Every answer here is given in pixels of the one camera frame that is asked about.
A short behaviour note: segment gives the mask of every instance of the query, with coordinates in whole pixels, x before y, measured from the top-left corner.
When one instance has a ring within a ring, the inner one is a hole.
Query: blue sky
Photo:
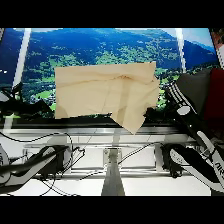
[[[23,30],[24,28],[14,28],[16,30]],[[32,28],[33,32],[48,32],[62,28]],[[116,28],[119,30],[147,30],[147,29],[155,29],[155,28]],[[169,33],[171,36],[176,37],[175,28],[158,28],[162,29],[165,32]],[[208,28],[182,28],[183,36],[185,40],[188,41],[197,41],[207,46],[213,47],[212,39],[210,37],[210,33]]]

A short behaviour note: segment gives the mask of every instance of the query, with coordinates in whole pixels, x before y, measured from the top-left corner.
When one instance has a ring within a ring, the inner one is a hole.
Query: screen
[[[160,88],[186,72],[219,66],[207,28],[32,28],[22,74],[25,101],[55,110],[55,67],[156,61]],[[0,81],[11,84],[24,28],[6,28],[0,46]],[[180,49],[178,38],[183,39]],[[184,67],[181,52],[184,52]],[[157,110],[166,106],[160,91]]]

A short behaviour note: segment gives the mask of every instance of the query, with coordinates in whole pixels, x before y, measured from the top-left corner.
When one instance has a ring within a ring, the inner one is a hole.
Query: red object
[[[210,128],[224,128],[224,70],[212,69],[204,119]]]

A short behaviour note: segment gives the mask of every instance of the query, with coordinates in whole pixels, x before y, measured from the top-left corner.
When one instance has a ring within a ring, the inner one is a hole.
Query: beige cloth
[[[156,107],[156,62],[56,67],[55,118],[112,113],[135,134],[148,107]]]

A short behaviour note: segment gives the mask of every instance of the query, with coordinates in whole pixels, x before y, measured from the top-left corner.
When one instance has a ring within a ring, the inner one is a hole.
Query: dark gray fabric
[[[211,69],[203,69],[195,75],[182,74],[176,81],[180,91],[194,104],[198,115],[203,115],[209,92]]]

